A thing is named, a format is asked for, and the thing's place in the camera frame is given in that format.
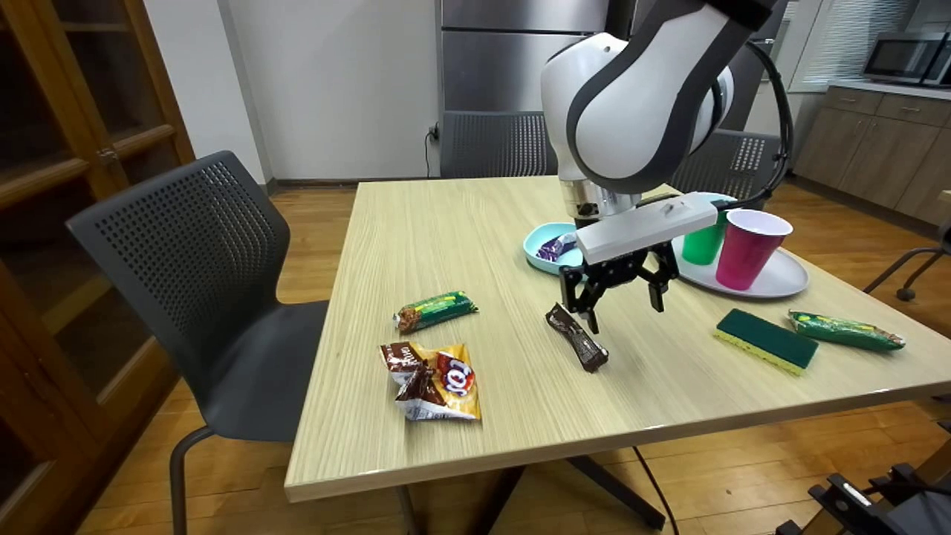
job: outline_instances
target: table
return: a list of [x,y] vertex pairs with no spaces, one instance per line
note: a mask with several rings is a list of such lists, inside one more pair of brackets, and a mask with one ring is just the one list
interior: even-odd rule
[[[674,281],[665,312],[654,312],[644,282],[605,291],[597,339],[613,361],[589,374],[544,324],[559,282],[519,254],[536,227],[565,215],[556,180],[359,184],[286,477],[292,502],[951,391],[941,333],[805,260],[810,288],[778,303],[727,300]],[[478,315],[406,339],[470,348],[481,422],[406,422],[381,358],[381,345],[399,339],[390,315],[452,288],[470,296]],[[865,319],[909,345],[895,358],[821,345],[809,371],[790,379],[714,339],[735,306],[773,324],[788,309]]]

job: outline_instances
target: green sponge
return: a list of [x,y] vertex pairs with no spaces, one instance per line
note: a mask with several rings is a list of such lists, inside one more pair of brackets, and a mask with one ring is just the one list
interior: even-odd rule
[[745,354],[766,361],[769,365],[802,374],[802,368],[810,364],[816,343],[797,337],[790,331],[781,331],[758,315],[750,315],[744,309],[732,309],[717,324],[717,339],[744,348]]

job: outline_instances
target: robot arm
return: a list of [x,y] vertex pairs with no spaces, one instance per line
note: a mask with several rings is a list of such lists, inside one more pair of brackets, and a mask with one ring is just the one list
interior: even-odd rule
[[717,221],[692,198],[635,206],[720,125],[735,94],[724,67],[766,18],[760,0],[656,0],[631,42],[597,34],[546,62],[546,134],[586,254],[579,270],[562,273],[562,300],[592,331],[597,299],[635,278],[663,309],[659,296],[678,278],[669,241]]

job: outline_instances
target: wrapper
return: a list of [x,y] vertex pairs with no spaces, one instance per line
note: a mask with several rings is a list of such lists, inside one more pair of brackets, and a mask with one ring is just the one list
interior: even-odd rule
[[394,383],[394,404],[406,419],[481,419],[475,371],[463,345],[420,348],[411,343],[381,345]]
[[822,339],[833,345],[852,345],[877,354],[891,354],[904,348],[900,337],[865,322],[848,322],[848,319],[833,319],[816,312],[788,312],[788,322],[797,333],[809,339]]
[[391,315],[399,333],[415,333],[460,315],[473,315],[475,303],[460,291],[433,296],[415,303],[400,306]]

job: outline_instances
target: cabinet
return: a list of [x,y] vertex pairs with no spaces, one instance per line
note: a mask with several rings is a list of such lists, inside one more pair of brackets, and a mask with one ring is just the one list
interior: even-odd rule
[[0,0],[0,533],[66,533],[170,394],[66,232],[194,162],[143,0]]
[[833,86],[797,175],[940,227],[951,189],[951,101]]

